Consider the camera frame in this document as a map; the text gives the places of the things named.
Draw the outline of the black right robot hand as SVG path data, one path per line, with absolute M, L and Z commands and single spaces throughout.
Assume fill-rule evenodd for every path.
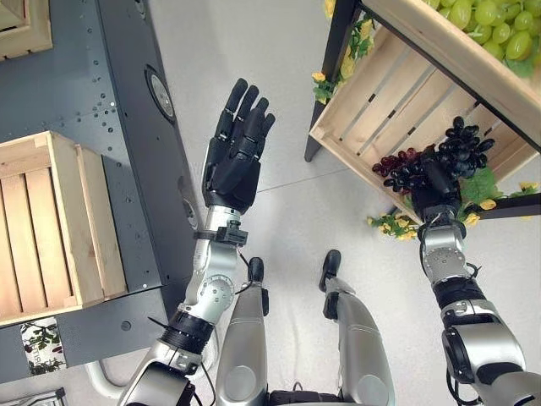
M 432 150 L 421 154 L 420 166 L 424 171 L 422 182 L 412 189 L 413 210 L 418 218 L 426 222 L 439 211 L 450 211 L 456 216 L 462 203 L 458 182 L 451 178 Z

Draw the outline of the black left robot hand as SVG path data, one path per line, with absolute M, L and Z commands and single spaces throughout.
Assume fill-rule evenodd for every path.
M 206 152 L 201 185 L 206 207 L 225 206 L 244 214 L 253 205 L 260 158 L 276 121 L 268 106 L 257 86 L 237 80 Z

